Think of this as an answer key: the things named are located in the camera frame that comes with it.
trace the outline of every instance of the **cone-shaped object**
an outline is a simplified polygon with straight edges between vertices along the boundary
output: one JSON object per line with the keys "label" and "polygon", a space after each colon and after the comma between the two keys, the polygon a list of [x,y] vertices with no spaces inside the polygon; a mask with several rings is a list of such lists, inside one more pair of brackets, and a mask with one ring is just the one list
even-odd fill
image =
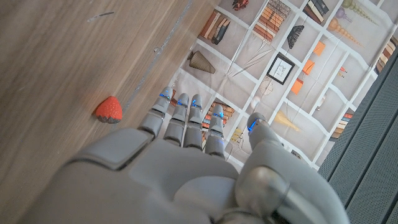
{"label": "cone-shaped object", "polygon": [[347,32],[344,28],[341,27],[341,25],[338,23],[338,20],[336,18],[333,18],[328,26],[328,30],[330,31],[336,31],[337,33],[343,35],[349,40],[352,40],[355,44],[358,44],[359,46],[362,47],[362,44],[360,44],[351,34]]}
{"label": "cone-shaped object", "polygon": [[352,11],[354,11],[355,13],[359,14],[360,16],[362,16],[363,18],[371,21],[372,23],[376,24],[370,17],[369,15],[366,14],[365,11],[363,11],[362,8],[360,8],[359,4],[355,3],[353,0],[344,0],[343,3],[341,4],[341,6],[345,9],[351,9]]}
{"label": "cone-shaped object", "polygon": [[300,36],[301,31],[303,31],[304,26],[294,26],[287,36],[287,42],[289,43],[289,48],[292,49],[294,44],[297,41],[297,38]]}
{"label": "cone-shaped object", "polygon": [[278,113],[276,113],[276,117],[275,117],[274,121],[278,122],[279,124],[283,124],[288,127],[291,127],[295,131],[301,131],[301,129],[299,127],[297,127],[291,121],[289,121],[289,119],[286,117],[286,115],[283,112],[281,112],[281,110],[279,110]]}
{"label": "cone-shaped object", "polygon": [[192,68],[196,68],[211,74],[214,74],[216,72],[216,69],[199,51],[196,51],[195,53],[191,52],[191,54],[188,57],[188,60],[189,60],[189,66]]}

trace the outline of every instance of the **wooden surface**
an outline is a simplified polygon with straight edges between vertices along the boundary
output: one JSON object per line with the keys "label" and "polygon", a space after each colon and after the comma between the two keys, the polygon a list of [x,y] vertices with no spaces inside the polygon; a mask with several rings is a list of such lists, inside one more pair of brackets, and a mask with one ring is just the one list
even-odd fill
{"label": "wooden surface", "polygon": [[[149,69],[154,49],[164,44],[190,2]],[[211,0],[2,2],[0,223],[14,223],[52,174],[82,146],[111,128],[139,124],[216,4]],[[105,12],[114,13],[93,18]],[[92,116],[109,95],[117,96],[125,107],[146,72],[117,126]]]}

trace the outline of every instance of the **decorative object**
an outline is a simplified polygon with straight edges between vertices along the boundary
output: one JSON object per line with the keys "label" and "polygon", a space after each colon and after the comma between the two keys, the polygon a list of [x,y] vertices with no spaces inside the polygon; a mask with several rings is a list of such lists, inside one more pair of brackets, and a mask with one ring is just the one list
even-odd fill
{"label": "decorative object", "polygon": [[347,70],[344,67],[341,67],[340,71],[347,73]]}
{"label": "decorative object", "polygon": [[234,3],[232,3],[233,9],[235,9],[235,11],[244,9],[247,4],[249,4],[249,0],[234,0]]}
{"label": "decorative object", "polygon": [[283,85],[289,74],[292,72],[293,67],[293,62],[285,58],[283,55],[278,54],[269,68],[267,75]]}
{"label": "decorative object", "polygon": [[196,51],[195,53],[191,52],[187,60],[189,60],[189,66],[192,68],[196,68],[211,74],[216,72],[216,69],[199,51]]}
{"label": "decorative object", "polygon": [[301,31],[303,31],[304,26],[294,26],[287,36],[287,42],[289,43],[289,48],[292,49],[294,44],[297,41],[297,38],[300,36]]}
{"label": "decorative object", "polygon": [[347,14],[346,14],[346,12],[345,12],[345,10],[344,10],[343,7],[340,7],[340,8],[337,10],[337,12],[336,12],[336,17],[339,18],[339,19],[345,19],[345,20],[347,20],[348,22],[353,22],[350,18],[348,18],[348,16],[347,16]]}
{"label": "decorative object", "polygon": [[318,41],[317,46],[314,48],[313,52],[317,56],[321,56],[323,50],[325,49],[326,45],[320,41]]}
{"label": "decorative object", "polygon": [[122,120],[122,106],[116,97],[110,96],[97,107],[95,115],[102,123],[116,124]]}
{"label": "decorative object", "polygon": [[317,111],[320,111],[320,110],[321,110],[321,106],[322,106],[323,102],[325,102],[325,99],[326,99],[326,94],[323,95],[323,97],[322,97],[322,99],[321,99],[321,102],[319,102],[319,104],[318,104],[318,106],[317,106],[317,108],[316,108]]}
{"label": "decorative object", "polygon": [[292,86],[291,91],[292,91],[294,94],[297,95],[297,94],[299,93],[299,91],[301,90],[301,87],[303,87],[303,84],[304,84],[304,82],[303,82],[302,80],[296,79],[296,81],[294,81],[294,84],[293,84],[293,86]]}
{"label": "decorative object", "polygon": [[336,31],[337,33],[343,35],[349,40],[352,40],[355,44],[358,44],[359,46],[362,47],[362,45],[351,34],[349,34],[347,30],[341,27],[341,25],[338,23],[338,20],[335,17],[330,21],[328,30]]}
{"label": "decorative object", "polygon": [[308,59],[307,62],[305,62],[305,65],[303,68],[304,74],[309,75],[314,65],[315,65],[315,62]]}
{"label": "decorative object", "polygon": [[217,36],[214,35],[214,37],[211,39],[211,43],[217,45],[224,37],[224,34],[226,30],[228,29],[230,20],[226,20],[224,24],[220,27],[220,30],[217,32]]}
{"label": "decorative object", "polygon": [[286,115],[281,112],[281,110],[278,111],[278,113],[276,113],[275,122],[278,122],[279,124],[283,124],[286,125],[290,128],[293,128],[295,131],[301,131],[301,129],[299,127],[297,127],[296,125],[294,125],[287,117]]}
{"label": "decorative object", "polygon": [[341,4],[341,6],[345,9],[351,9],[352,11],[354,11],[355,13],[359,14],[360,16],[362,16],[363,18],[366,18],[367,20],[371,21],[372,23],[374,23],[375,25],[377,25],[377,23],[375,23],[367,14],[365,11],[363,11],[363,9],[360,8],[358,3],[355,3],[353,0],[344,0],[343,3]]}
{"label": "decorative object", "polygon": [[272,83],[272,79],[270,77],[265,77],[259,86],[259,91],[262,96],[267,96],[274,91],[274,84]]}

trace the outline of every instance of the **orange box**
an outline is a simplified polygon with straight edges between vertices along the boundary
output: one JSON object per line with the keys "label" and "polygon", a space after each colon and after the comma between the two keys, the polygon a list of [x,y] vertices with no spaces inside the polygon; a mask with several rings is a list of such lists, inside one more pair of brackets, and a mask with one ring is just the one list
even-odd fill
{"label": "orange box", "polygon": [[305,65],[304,65],[303,72],[306,75],[309,75],[314,65],[315,65],[315,62],[313,62],[311,60],[307,60],[307,62],[305,62]]}
{"label": "orange box", "polygon": [[318,44],[315,47],[315,49],[313,50],[313,52],[316,53],[317,56],[321,56],[323,49],[325,49],[325,44],[318,41]]}
{"label": "orange box", "polygon": [[303,84],[304,84],[303,81],[296,79],[296,81],[294,82],[292,89],[291,89],[292,92],[297,95],[299,93],[299,91],[301,90],[301,87],[303,86]]}

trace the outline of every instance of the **dark gray wall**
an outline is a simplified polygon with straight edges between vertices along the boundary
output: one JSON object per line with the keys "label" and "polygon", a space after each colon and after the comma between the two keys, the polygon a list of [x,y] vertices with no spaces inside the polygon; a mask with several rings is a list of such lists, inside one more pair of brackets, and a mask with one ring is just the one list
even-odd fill
{"label": "dark gray wall", "polygon": [[398,50],[319,169],[352,223],[398,223]]}

